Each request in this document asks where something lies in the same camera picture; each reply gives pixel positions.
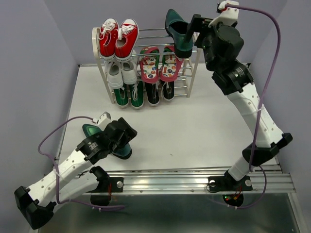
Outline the green leather loafer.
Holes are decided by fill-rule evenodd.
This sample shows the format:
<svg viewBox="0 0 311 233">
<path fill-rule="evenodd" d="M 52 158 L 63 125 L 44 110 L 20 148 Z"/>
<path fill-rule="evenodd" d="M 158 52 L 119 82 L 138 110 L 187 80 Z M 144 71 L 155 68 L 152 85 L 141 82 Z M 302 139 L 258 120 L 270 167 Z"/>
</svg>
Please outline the green leather loafer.
<svg viewBox="0 0 311 233">
<path fill-rule="evenodd" d="M 174 52 L 178 58 L 187 59 L 192 55 L 193 41 L 185 42 L 188 23 L 174 10 L 169 9 L 165 18 L 165 30 L 173 39 Z"/>
<path fill-rule="evenodd" d="M 96 133 L 101 132 L 101 129 L 98 126 L 91 124 L 83 124 L 82 125 L 83 133 L 86 137 L 92 136 Z M 126 144 L 121 149 L 115 149 L 112 154 L 120 159 L 127 160 L 132 155 L 132 149 L 129 144 Z"/>
</svg>

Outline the pink patterned flip-flop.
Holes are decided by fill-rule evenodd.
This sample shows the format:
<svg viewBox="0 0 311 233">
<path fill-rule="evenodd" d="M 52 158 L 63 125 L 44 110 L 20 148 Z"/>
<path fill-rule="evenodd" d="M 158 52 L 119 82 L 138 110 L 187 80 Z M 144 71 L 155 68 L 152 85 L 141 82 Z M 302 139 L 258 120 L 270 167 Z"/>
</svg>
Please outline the pink patterned flip-flop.
<svg viewBox="0 0 311 233">
<path fill-rule="evenodd" d="M 140 75 L 142 80 L 148 84 L 155 84 L 158 81 L 158 65 L 160 55 L 158 47 L 144 47 L 139 58 Z"/>
<path fill-rule="evenodd" d="M 166 46 L 164 52 L 172 52 L 173 54 L 164 54 L 162 56 L 160 79 L 164 82 L 173 82 L 177 79 L 184 60 L 175 55 L 173 45 Z"/>
</svg>

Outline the black canvas sneaker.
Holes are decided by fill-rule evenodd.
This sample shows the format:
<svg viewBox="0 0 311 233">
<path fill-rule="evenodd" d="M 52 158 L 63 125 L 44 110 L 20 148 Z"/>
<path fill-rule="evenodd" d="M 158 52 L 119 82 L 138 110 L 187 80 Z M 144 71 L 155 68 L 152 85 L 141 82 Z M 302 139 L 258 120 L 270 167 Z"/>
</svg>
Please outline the black canvas sneaker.
<svg viewBox="0 0 311 233">
<path fill-rule="evenodd" d="M 165 101 L 172 101 L 174 99 L 174 82 L 161 81 L 162 90 L 161 95 Z"/>
<path fill-rule="evenodd" d="M 159 104 L 158 87 L 159 81 L 157 81 L 156 83 L 145 83 L 147 101 L 151 106 L 156 106 Z"/>
</svg>

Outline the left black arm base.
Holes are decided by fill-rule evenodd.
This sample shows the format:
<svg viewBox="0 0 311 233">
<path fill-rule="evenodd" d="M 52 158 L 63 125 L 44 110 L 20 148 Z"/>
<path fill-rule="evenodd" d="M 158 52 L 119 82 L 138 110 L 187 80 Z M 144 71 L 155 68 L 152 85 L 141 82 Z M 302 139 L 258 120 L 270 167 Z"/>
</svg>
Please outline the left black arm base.
<svg viewBox="0 0 311 233">
<path fill-rule="evenodd" d="M 124 178 L 110 177 L 109 180 L 99 182 L 96 189 L 89 191 L 90 203 L 93 205 L 108 206 L 112 202 L 112 195 L 123 192 Z"/>
</svg>

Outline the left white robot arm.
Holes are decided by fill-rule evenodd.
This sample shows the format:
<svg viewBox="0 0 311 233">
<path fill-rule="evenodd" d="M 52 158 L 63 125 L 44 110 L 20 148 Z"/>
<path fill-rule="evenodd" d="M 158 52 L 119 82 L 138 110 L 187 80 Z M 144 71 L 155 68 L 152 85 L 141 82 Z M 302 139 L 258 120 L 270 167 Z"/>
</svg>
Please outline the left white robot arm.
<svg viewBox="0 0 311 233">
<path fill-rule="evenodd" d="M 36 183 L 15 190 L 17 208 L 33 230 L 47 224 L 62 205 L 78 203 L 77 197 L 86 192 L 116 189 L 115 181 L 96 163 L 110 154 L 128 159 L 132 154 L 129 143 L 138 133 L 124 118 L 111 120 L 108 113 L 92 122 L 82 126 L 86 137 L 66 160 L 54 164 Z"/>
</svg>

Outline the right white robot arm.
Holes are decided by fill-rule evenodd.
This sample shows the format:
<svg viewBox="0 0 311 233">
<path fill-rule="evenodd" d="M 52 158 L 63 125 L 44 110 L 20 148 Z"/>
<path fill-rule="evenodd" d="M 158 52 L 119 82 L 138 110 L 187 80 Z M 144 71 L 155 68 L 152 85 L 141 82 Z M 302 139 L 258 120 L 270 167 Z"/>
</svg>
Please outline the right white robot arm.
<svg viewBox="0 0 311 233">
<path fill-rule="evenodd" d="M 203 50 L 207 70 L 222 93 L 234 104 L 253 135 L 253 142 L 242 151 L 238 161 L 224 174 L 224 185 L 235 189 L 256 166 L 275 157 L 293 137 L 284 133 L 264 107 L 249 69 L 237 60 L 244 40 L 235 25 L 194 14 L 187 26 L 186 38 L 199 33 L 196 47 Z"/>
</svg>

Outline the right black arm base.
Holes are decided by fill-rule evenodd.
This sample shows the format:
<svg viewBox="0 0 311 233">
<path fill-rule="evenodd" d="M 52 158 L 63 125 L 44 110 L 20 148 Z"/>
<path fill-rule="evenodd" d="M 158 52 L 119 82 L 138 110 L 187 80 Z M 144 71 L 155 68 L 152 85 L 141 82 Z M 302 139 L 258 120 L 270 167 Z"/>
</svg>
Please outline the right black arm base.
<svg viewBox="0 0 311 233">
<path fill-rule="evenodd" d="M 208 178 L 206 190 L 212 194 L 224 192 L 223 200 L 226 205 L 239 208 L 244 202 L 244 191 L 252 191 L 252 183 L 249 176 L 236 181 L 225 176 L 211 176 Z"/>
</svg>

